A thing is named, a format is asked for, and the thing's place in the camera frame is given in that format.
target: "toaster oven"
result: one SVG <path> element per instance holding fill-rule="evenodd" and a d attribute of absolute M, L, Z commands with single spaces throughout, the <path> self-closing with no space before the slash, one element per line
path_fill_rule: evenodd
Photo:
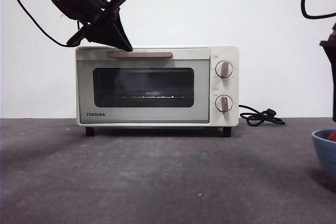
<path fill-rule="evenodd" d="M 236 46 L 76 50 L 77 124 L 222 127 L 238 124 Z"/>

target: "timer knob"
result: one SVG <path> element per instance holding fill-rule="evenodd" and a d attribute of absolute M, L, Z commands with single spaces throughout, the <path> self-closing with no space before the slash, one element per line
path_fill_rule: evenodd
<path fill-rule="evenodd" d="M 221 78 L 228 78 L 232 72 L 232 64 L 228 61 L 221 61 L 216 66 L 216 74 Z"/>
<path fill-rule="evenodd" d="M 221 95 L 215 102 L 216 108 L 223 113 L 230 111 L 232 109 L 232 104 L 231 97 L 228 97 L 227 95 Z"/>

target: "oven door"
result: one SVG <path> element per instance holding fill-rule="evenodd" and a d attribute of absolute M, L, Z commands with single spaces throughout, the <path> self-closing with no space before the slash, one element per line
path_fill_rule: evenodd
<path fill-rule="evenodd" d="M 95 50 L 77 59 L 80 123 L 209 122 L 209 49 Z"/>

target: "power cord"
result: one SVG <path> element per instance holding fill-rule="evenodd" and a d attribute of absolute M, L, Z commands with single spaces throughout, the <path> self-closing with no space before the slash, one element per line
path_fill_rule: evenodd
<path fill-rule="evenodd" d="M 77 47 L 78 45 L 75 46 L 68 46 L 68 45 L 64 45 L 60 42 L 58 42 L 57 40 L 55 40 L 54 38 L 52 38 L 52 36 L 50 36 L 49 34 L 47 34 L 46 31 L 43 30 L 43 28 L 36 22 L 36 20 L 33 18 L 33 16 L 27 11 L 27 9 L 25 8 L 25 6 L 21 3 L 20 0 L 16 0 L 18 2 L 18 4 L 21 6 L 22 10 L 28 15 L 28 17 L 34 22 L 34 24 L 37 26 L 38 29 L 40 29 L 40 31 L 47 36 L 49 39 L 51 39 L 53 42 L 55 42 L 57 45 L 61 46 L 61 47 Z"/>
<path fill-rule="evenodd" d="M 252 110 L 255 113 L 241 113 L 240 117 L 246 120 L 247 124 L 253 127 L 257 127 L 264 123 L 265 121 L 271 122 L 274 124 L 285 125 L 285 122 L 280 118 L 275 118 L 274 116 L 277 114 L 274 110 L 268 109 L 262 112 L 259 112 L 249 106 L 239 105 L 240 108 Z"/>
<path fill-rule="evenodd" d="M 306 0 L 301 0 L 301 11 L 305 18 L 308 19 L 322 19 L 322 18 L 331 18 L 336 16 L 336 13 L 328 14 L 328 15 L 319 15 L 319 16 L 311 16 L 306 12 Z"/>

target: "gray tabletop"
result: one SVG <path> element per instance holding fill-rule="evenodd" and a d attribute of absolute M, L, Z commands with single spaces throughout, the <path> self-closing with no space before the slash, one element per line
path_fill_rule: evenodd
<path fill-rule="evenodd" d="M 108 130 L 1 120 L 1 223 L 336 223 L 336 182 L 287 119 L 219 129 Z"/>

